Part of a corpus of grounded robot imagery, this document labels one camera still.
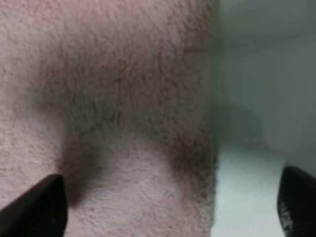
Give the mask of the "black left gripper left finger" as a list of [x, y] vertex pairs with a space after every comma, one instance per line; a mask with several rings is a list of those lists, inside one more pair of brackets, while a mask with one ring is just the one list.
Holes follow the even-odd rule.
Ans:
[[62, 237], [67, 221], [64, 178], [51, 174], [0, 211], [0, 235]]

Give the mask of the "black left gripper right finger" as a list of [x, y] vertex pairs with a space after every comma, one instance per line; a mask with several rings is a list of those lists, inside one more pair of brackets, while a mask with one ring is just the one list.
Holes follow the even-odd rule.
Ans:
[[286, 167], [277, 211], [285, 236], [316, 237], [316, 178], [297, 167]]

